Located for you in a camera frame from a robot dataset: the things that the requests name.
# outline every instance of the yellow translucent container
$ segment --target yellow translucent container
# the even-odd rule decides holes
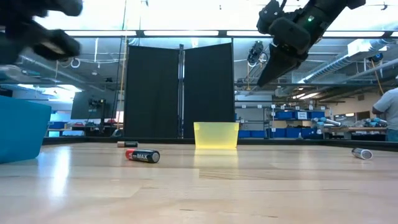
[[[239,123],[195,122],[197,149],[233,149],[238,144]]]

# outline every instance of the black partition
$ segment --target black partition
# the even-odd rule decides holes
[[[129,47],[124,135],[177,138],[178,50]]]
[[[184,70],[184,138],[194,122],[234,122],[232,44],[188,49]]]

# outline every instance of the silver battery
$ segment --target silver battery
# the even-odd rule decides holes
[[[373,158],[373,153],[369,149],[354,148],[351,153],[360,159],[370,160]]]

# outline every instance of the battery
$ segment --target battery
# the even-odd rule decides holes
[[[354,148],[351,153],[360,159],[364,160],[369,160],[372,159],[373,153],[369,149],[360,149],[360,148]]]
[[[126,150],[126,158],[132,161],[157,163],[160,159],[160,153],[150,149],[128,149]]]
[[[118,142],[118,147],[138,147],[138,142]]]

